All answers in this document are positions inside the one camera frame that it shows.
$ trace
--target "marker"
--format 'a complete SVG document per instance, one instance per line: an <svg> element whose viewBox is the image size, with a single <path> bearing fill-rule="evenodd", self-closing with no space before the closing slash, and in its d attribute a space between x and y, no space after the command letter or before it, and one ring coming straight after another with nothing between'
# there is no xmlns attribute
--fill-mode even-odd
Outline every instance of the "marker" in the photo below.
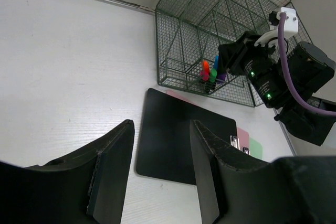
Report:
<svg viewBox="0 0 336 224"><path fill-rule="evenodd" d="M205 93L207 93L207 94L210 93L211 86L212 86L212 83L211 83L210 81L207 81L207 82L205 83L205 87L204 87L204 91L205 91Z"/></svg>
<svg viewBox="0 0 336 224"><path fill-rule="evenodd" d="M217 81L223 83L226 79L226 69L223 66L223 56L218 56Z"/></svg>
<svg viewBox="0 0 336 224"><path fill-rule="evenodd" d="M216 70L218 70L218 59L219 59L219 56L216 55L216 57L215 57L215 63L214 63L214 68L215 68Z"/></svg>
<svg viewBox="0 0 336 224"><path fill-rule="evenodd" d="M210 75L209 75L209 81L210 82L215 82L216 77L217 77L217 70L213 68L210 72Z"/></svg>
<svg viewBox="0 0 336 224"><path fill-rule="evenodd" d="M203 60L202 68L205 72L210 73L209 63L206 60Z"/></svg>
<svg viewBox="0 0 336 224"><path fill-rule="evenodd" d="M209 79L209 74L208 74L206 71L204 71L204 70L202 70L202 71L199 73L199 75L202 77L202 80L203 80L203 81L207 81L207 80Z"/></svg>
<svg viewBox="0 0 336 224"><path fill-rule="evenodd" d="M217 82L218 83L223 83L225 80L226 80L226 74L225 73L217 75Z"/></svg>

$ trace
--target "purple marker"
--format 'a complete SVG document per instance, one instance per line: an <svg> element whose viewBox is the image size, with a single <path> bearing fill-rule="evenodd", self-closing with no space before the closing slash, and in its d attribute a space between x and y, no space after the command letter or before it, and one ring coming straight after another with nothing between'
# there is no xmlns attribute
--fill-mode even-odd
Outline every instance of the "purple marker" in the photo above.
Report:
<svg viewBox="0 0 336 224"><path fill-rule="evenodd" d="M218 83L223 83L225 81L225 79L226 79L226 74L225 73L217 75L217 80L218 80L217 82Z"/></svg>

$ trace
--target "blue marker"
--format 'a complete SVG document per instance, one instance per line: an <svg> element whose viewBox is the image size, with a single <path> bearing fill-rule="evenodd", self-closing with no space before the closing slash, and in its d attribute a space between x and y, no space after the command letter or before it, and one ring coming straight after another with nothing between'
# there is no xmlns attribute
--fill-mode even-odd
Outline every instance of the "blue marker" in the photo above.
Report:
<svg viewBox="0 0 336 224"><path fill-rule="evenodd" d="M215 68L216 70L218 70L218 59L219 59L219 56L217 55L217 56L215 57L215 64L214 64L214 68Z"/></svg>

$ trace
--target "white table surface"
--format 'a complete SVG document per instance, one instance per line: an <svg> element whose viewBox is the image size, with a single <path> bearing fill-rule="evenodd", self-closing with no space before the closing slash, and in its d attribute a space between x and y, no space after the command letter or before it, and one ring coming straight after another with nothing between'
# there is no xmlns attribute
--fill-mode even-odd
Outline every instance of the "white table surface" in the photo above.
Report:
<svg viewBox="0 0 336 224"><path fill-rule="evenodd" d="M0 0L0 160L43 165L125 119L135 139L122 223L201 223L195 186L134 171L145 92L156 84L154 17L94 0ZM291 156L274 112L179 92Z"/></svg>

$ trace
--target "green paper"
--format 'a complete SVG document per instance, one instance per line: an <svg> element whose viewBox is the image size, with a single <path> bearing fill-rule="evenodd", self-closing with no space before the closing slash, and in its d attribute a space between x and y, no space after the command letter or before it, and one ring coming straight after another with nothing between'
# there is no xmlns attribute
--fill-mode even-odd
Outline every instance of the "green paper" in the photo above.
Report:
<svg viewBox="0 0 336 224"><path fill-rule="evenodd" d="M249 149L250 149L250 154L252 157L255 157L257 159L260 159L260 160L263 160L262 158L262 152L263 152L263 149L262 149L262 145L255 141L253 138L250 137L250 146L249 146Z"/></svg>

